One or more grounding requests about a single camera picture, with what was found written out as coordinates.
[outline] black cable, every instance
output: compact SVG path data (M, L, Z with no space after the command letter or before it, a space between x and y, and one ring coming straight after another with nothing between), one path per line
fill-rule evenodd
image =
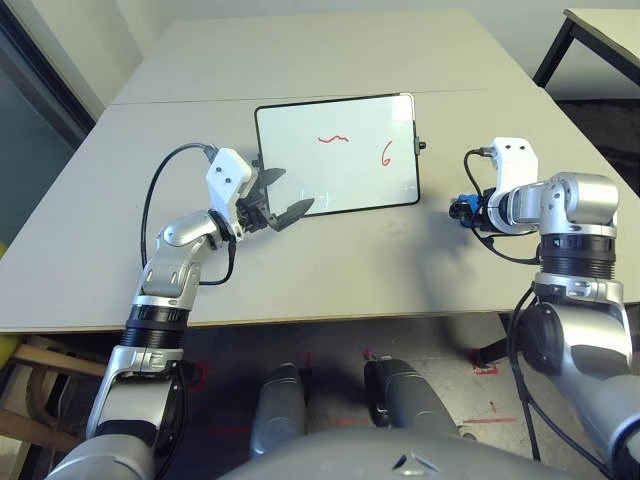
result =
M158 167L156 168L156 171L154 172L153 177L151 178L151 182L149 183L149 188L147 189L147 195L144 199L144 207L142 209L142 221L140 222L140 260L141 260L143 269L147 265L147 221L149 218L149 207L151 206L151 198L153 196L153 190L156 187L156 183L158 182L158 178L160 178L160 174L164 170L164 167L167 166L167 164L171 161L171 159L175 157L178 153L183 152L185 150L189 150L191 148L201 149L205 153L205 155L207 155L207 158L209 158L210 160L212 159L211 154L213 153L214 154L213 156L215 156L215 152L217 152L217 149L211 145L205 145L204 143L198 143L198 142L186 143L176 148L171 153L169 153L166 157L164 157L162 162L160 162L160 165L158 165ZM225 283L227 280L229 280L229 278L231 277L231 274L233 273L233 266L234 266L235 255L236 255L236 239L235 239L235 236L233 235L230 235L229 238L230 238L229 247L228 247L229 268L227 269L226 275L221 280L201 281L200 285L221 285Z
M485 148L475 148L475 149L469 150L467 153L465 153L464 160L462 161L462 163L464 165L464 171L467 173L467 177L469 178L469 181L473 185L473 188L476 190L476 193L478 194L478 198L482 200L482 205L471 216L471 222L470 222L471 226L470 226L470 228L471 228L471 231L473 232L473 235L490 252L496 254L500 258L503 258L504 260L507 260L507 261L513 262L513 263L519 263L521 265L540 265L540 260L538 259L537 255L535 257L533 257L533 258L515 258L515 257L510 257L509 255L505 255L504 253L499 252L493 246L493 239L496 238L496 237L520 237L520 236L524 236L524 235L529 235L531 233L535 233L535 231L527 232L527 233L519 234L519 235L509 235L509 234L506 234L506 233L495 233L495 234L492 234L492 235L488 235L486 237L482 237L478 233L476 228L474 227L476 216L479 214L481 209L486 209L487 199L483 199L482 190L480 188L480 185L478 185L478 182L473 177L473 174L471 173L471 169L469 168L469 158L471 157L471 155L479 155L479 156L482 156L482 157L486 157L486 156L489 156L490 154L488 153L488 150L485 149Z
M544 410L538 405L535 401L531 392L527 388L527 384L524 380L524 375L522 374L522 370L520 368L520 361L518 359L518 350L517 350L517 329L520 323L520 311L522 310L522 305L527 301L527 298L533 293L533 288L529 287L522 298L518 301L516 308L514 309L513 316L509 322L507 327L507 358L509 359L509 364L511 365L511 370L513 371L513 376L516 382L516 388L518 390L518 396L520 397L520 401L522 402L522 409L525 416L525 421L527 423L527 431L529 433L529 439L531 441L531 450L533 452L533 458L535 460L540 460L540 452L538 449L537 440L535 437L535 430L533 428L533 421L531 419L531 412L529 411L529 406L533 408L533 410L542 418L542 420L547 424L547 426L558 435L567 445L573 448L576 452L578 452L582 457L584 457L589 463L591 463L594 467L600 471L606 478L613 480L614 476L609 471L607 466L600 462L597 458L591 455L587 450L585 450L580 444L578 444L573 438L571 438L567 433L565 433L556 423L551 420L551 418L545 413ZM531 302L533 305L536 302L534 298Z
M529 410L528 403L528 390L524 383L524 377L520 371L520 365L518 364L518 350L516 345L517 336L514 334L515 329L518 327L520 321L520 311L522 305L527 301L527 298L533 293L533 287L529 287L524 293L522 298L518 301L516 308L511 315L509 325L507 326L507 358L511 370L513 371L513 377L516 382L516 390L518 391L518 397L522 404L522 412L524 413L525 423L527 424L527 433L529 434L529 442L531 443L531 455L537 462L540 461L540 449L538 448L538 440L536 439L536 432L533 426L533 419L531 418L531 411Z
M206 150L208 145L204 143L186 143L175 150L173 150L169 155L164 157L160 165L156 168L155 173L153 174L153 178L151 178L151 183L149 183L149 188L147 189L147 196L144 199L144 207L142 209L142 222L140 223L140 259L142 260L142 268L147 265L147 218L149 216L149 206L151 205L151 197L153 195L153 190L156 188L156 183L158 182L158 178L164 170L164 167L171 161L173 157L175 157L178 153L184 152L185 150L189 150L190 148L199 148L201 150Z
M171 445L171 451L167 455L167 457L162 462L162 466L158 469L156 473L155 480L161 480L169 471L169 467L173 463L178 454L178 446L182 443L182 439L184 438L184 432L187 429L187 422L189 421L189 397L187 395L187 384L184 381L184 370L183 365L180 363L178 365L178 381L180 383L180 388L182 389L182 415L180 416L180 426L178 427L178 434L173 441L173 445Z
M553 430L553 432L556 435L558 435L562 440L564 440L567 445L569 445L576 452L578 452L580 455L582 455L585 458L585 460L587 460L591 465L596 467L598 469L598 471L600 471L600 473L602 473L602 475L604 475L605 477L607 477L610 480L613 480L615 478L614 475L609 471L609 469L606 467L606 465L604 463L600 462L596 457L594 457L589 452L587 452L573 438L571 438L569 435L567 435L564 432L564 430L562 430L558 425L556 425L553 422L553 420L551 420L551 418L549 418L549 416L544 412L544 410L542 410L542 408L540 408L540 405L538 405L538 403L535 401L535 399L533 398L533 396L530 393L529 393L528 402L531 405L531 408L533 408L536 411L536 413L538 415L540 415L540 418L542 418L542 420L544 420L544 423L546 423L549 426L549 428L551 430Z
M469 150L467 153L464 154L464 160L462 161L462 163L464 164L464 171L467 172L467 177L469 177L469 181L473 185L473 188L476 189L476 193L478 194L478 198L482 198L482 190L480 190L480 185L478 185L478 182L476 182L476 179L473 178L473 175L471 174L471 170L469 169L469 157L471 155L480 155L480 156L482 156L482 150L479 149L479 148L475 148L473 150Z
M222 285L231 278L231 274L233 273L233 264L236 258L236 237L229 237L229 246L227 249L229 252L229 267L227 268L227 274L221 280L202 281L200 282L200 285Z

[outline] floor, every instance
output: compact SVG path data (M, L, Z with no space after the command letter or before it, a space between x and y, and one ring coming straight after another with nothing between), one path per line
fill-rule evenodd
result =
M637 193L639 103L560 104ZM637 328L638 308L632 318ZM487 374L474 370L466 356L469 349L502 335L496 315L190 329L186 357L205 366L207 375L205 382L190 393L188 428L167 478L214 479L247 461L262 382L282 362L313 368L308 407L311 432L371 426L362 375L367 354L387 354L408 361L428 379L458 425L469 426L481 442L529 457L530 445L508 365L501 361ZM591 449L549 381L526 367L525 372L538 403L567 433ZM71 403L86 407L89 398L75 395ZM534 423L544 463L577 478L603 478L535 414ZM40 468L31 470L25 480L46 475L51 457L48 452L42 457Z

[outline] red tape marking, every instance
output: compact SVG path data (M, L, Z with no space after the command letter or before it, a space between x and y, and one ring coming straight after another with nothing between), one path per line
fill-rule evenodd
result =
M513 417L502 417L502 418L472 418L470 420L465 420L462 423L508 423L515 422L516 419Z
M491 368L480 368L477 365L473 366L473 374L474 375L498 375L500 372L498 371L498 367L493 366Z

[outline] red scribble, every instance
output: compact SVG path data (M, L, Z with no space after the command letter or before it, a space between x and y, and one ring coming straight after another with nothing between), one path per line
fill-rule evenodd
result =
M516 419L513 417L502 417L502 418L473 418L470 420L465 420L462 423L507 423L507 422L515 422Z
M322 142L322 143L331 143L334 140L342 140L343 142L348 142L349 141L349 139L347 137L341 137L340 135L334 135L329 140L325 140L324 138L318 137L318 141Z
M387 143L387 146L384 147L384 150L382 151L382 166L386 167L387 165L389 165L391 163L391 157L389 158L384 158L384 154L387 152L387 148L389 148L389 145L391 145L393 143L393 140L389 140L389 143Z
M250 433L251 427L209 427L207 433L223 434L223 433Z

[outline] red handwriting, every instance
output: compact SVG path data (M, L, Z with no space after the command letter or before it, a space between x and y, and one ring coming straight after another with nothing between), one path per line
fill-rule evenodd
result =
M347 137L341 137L340 135L334 135L333 137L331 137L328 140L318 137L318 141L322 142L322 143L331 143L334 140L342 140L343 142L348 142L349 141L349 139Z
M384 147L384 150L382 151L382 166L386 167L387 165L389 165L391 163L391 157L388 158L384 158L384 154L387 152L387 148L389 148L389 145L391 145L393 143L393 140L390 140L389 143L387 143L387 146Z

